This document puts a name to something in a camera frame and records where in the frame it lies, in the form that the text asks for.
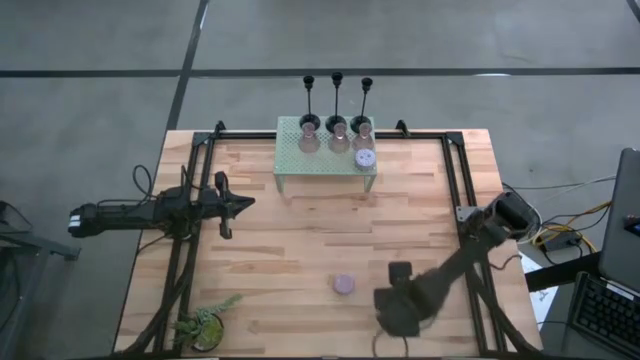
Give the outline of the tall black candlestick holder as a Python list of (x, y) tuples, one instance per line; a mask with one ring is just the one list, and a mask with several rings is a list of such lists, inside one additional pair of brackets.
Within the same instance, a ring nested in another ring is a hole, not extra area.
[(344, 118), (339, 114), (339, 90), (343, 81), (343, 74), (341, 72), (334, 72), (331, 75), (332, 84), (334, 86), (334, 111), (325, 122), (325, 127), (330, 133), (335, 132), (337, 124), (344, 123)]
[(299, 119), (299, 127), (301, 129), (312, 129), (317, 131), (320, 127), (319, 117), (312, 112), (311, 91), (313, 89), (315, 78), (311, 75), (303, 77), (303, 84), (306, 90), (307, 111)]
[(365, 115), (365, 109), (367, 104), (367, 96), (371, 90), (372, 85), (373, 85), (373, 80), (371, 78), (364, 77), (361, 79), (361, 89), (363, 92), (363, 97), (361, 102), (360, 113), (357, 116), (354, 116), (350, 121), (350, 127), (356, 133), (360, 132), (360, 126), (362, 124), (371, 123), (370, 119)]

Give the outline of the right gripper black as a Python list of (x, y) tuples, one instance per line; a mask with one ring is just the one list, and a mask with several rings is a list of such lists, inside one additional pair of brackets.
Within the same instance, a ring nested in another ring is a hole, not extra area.
[(412, 264), (388, 264), (388, 288), (374, 290), (376, 319), (394, 337), (417, 337), (420, 323), (437, 315), (443, 306), (443, 275), (432, 268), (411, 278)]

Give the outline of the grey open laptop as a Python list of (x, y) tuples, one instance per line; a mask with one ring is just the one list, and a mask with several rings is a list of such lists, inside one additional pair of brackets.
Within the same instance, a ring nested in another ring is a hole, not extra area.
[(640, 150), (621, 152), (595, 277), (575, 280), (563, 354), (586, 360), (640, 360), (640, 237), (624, 229), (640, 216)]

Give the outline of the grey metal base plate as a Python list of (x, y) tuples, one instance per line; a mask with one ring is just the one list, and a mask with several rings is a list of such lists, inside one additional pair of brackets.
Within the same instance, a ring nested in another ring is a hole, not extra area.
[(456, 220), (459, 223), (473, 222), (483, 212), (483, 207), (477, 206), (457, 206), (455, 208)]

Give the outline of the black power brick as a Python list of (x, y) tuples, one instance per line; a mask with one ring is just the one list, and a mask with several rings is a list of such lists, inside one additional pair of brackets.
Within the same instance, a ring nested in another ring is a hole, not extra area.
[(546, 240), (541, 245), (541, 249), (543, 252), (561, 250), (578, 245), (581, 239), (582, 237), (575, 232), (559, 233), (553, 239)]

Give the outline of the black aluminium table frame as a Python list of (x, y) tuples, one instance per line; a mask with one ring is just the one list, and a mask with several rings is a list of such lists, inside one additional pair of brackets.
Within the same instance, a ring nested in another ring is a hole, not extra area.
[[(269, 133), (224, 133), (197, 152), (198, 168), (224, 171), (231, 189), (255, 203), (221, 238), (206, 221), (196, 250), (157, 232), (142, 236), (115, 340), (122, 351), (150, 322), (162, 299), (171, 260), (192, 263), (193, 282), (174, 316), (241, 294), (223, 314), (227, 357), (465, 356), (507, 350), (510, 342), (486, 309), (473, 312), (466, 284), (453, 284), (433, 325), (408, 341), (382, 336), (373, 292), (388, 283), (387, 265), (408, 261), (415, 272), (441, 264), (459, 245), (457, 206), (484, 206), (501, 190), (484, 130), (391, 131), (377, 140), (378, 175), (371, 191), (359, 177), (273, 174)], [(355, 278), (339, 295), (336, 274)]]

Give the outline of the green perforated metal shelf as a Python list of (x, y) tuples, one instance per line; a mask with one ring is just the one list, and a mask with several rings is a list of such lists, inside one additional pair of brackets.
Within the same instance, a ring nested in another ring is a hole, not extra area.
[[(350, 125), (345, 123), (350, 148), (345, 153), (334, 153), (329, 149), (332, 133), (325, 127), (327, 117), (320, 117), (320, 127), (316, 131), (320, 148), (315, 153), (303, 153), (298, 145), (302, 134), (299, 119), (299, 117), (281, 116), (277, 121), (273, 173), (278, 191), (284, 192), (285, 179), (288, 176), (360, 176), (364, 180), (364, 191), (369, 192), (377, 177), (378, 167), (376, 164), (376, 169), (371, 172), (363, 172), (355, 167), (356, 150), (352, 147), (352, 140), (356, 132)], [(375, 144), (374, 125), (371, 124), (371, 126)]]

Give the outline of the pink patterned candle tin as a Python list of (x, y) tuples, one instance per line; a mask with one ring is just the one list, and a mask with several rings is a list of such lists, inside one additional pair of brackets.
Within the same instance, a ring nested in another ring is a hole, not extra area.
[(332, 288), (339, 295), (349, 295), (355, 290), (355, 278), (350, 274), (336, 274)]

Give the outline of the black metal stand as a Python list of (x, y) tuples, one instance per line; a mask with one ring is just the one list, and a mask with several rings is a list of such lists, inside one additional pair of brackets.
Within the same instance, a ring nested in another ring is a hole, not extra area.
[(35, 235), (30, 222), (0, 201), (0, 360), (10, 360), (50, 255), (76, 260), (79, 247)]

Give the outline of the pink ribbed glass candle holder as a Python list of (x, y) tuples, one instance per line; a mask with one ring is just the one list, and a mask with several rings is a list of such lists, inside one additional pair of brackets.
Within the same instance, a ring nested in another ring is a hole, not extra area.
[(345, 123), (336, 123), (329, 141), (329, 149), (334, 153), (345, 153), (350, 148), (350, 140), (347, 135)]
[(316, 135), (316, 128), (312, 122), (306, 122), (301, 127), (301, 137), (298, 145), (303, 153), (315, 153), (320, 148), (320, 141)]
[(372, 138), (372, 126), (370, 123), (363, 122), (359, 125), (358, 132), (352, 140), (352, 147), (354, 150), (374, 149), (375, 144)]

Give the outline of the white paper sheet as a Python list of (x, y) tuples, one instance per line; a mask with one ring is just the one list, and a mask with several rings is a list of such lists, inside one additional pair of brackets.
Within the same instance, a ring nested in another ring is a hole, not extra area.
[[(541, 266), (538, 263), (522, 252), (520, 252), (519, 255), (521, 266), (525, 274), (541, 269)], [(558, 286), (555, 286), (535, 292), (531, 291), (529, 293), (538, 329), (541, 329), (543, 322), (546, 320), (557, 291)]]

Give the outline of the pale floral candle tin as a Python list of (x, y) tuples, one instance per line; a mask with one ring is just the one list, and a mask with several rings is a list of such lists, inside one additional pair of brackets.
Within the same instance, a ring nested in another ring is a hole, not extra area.
[(355, 167), (363, 172), (371, 172), (376, 169), (377, 157), (373, 149), (363, 148), (354, 153)]

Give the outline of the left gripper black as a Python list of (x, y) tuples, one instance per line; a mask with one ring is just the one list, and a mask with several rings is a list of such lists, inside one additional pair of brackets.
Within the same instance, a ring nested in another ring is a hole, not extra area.
[(219, 232), (224, 239), (232, 238), (229, 218), (235, 219), (241, 212), (255, 203), (253, 197), (231, 194), (232, 204), (228, 199), (229, 185), (227, 175), (223, 171), (214, 175), (215, 188), (205, 187), (199, 195), (200, 215), (203, 220), (219, 218)]

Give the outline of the green potted plant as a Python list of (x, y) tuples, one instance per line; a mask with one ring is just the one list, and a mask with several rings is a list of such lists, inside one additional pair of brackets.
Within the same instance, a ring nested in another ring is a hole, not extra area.
[(214, 350), (224, 337), (225, 327), (221, 314), (241, 299), (241, 294), (235, 294), (219, 304), (199, 307), (193, 314), (184, 315), (172, 325), (175, 331), (173, 343), (200, 353)]

